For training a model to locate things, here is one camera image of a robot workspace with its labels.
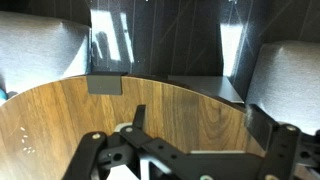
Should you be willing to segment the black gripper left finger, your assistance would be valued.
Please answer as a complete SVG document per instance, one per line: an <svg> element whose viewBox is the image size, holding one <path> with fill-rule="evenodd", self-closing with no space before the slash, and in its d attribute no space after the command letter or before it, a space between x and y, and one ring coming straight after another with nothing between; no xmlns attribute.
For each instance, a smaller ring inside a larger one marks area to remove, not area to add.
<svg viewBox="0 0 320 180"><path fill-rule="evenodd" d="M89 132L81 138L62 180L106 180L111 170L120 166L141 177L138 150L133 144L120 132L110 136Z"/></svg>

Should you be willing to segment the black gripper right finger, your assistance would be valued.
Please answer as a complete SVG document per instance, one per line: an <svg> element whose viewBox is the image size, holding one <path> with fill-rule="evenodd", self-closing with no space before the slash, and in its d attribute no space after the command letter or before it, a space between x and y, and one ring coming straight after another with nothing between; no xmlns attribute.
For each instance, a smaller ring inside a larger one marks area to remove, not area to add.
<svg viewBox="0 0 320 180"><path fill-rule="evenodd" d="M280 125L256 105L247 105L245 127L265 151L258 177L262 180L292 180L301 131Z"/></svg>

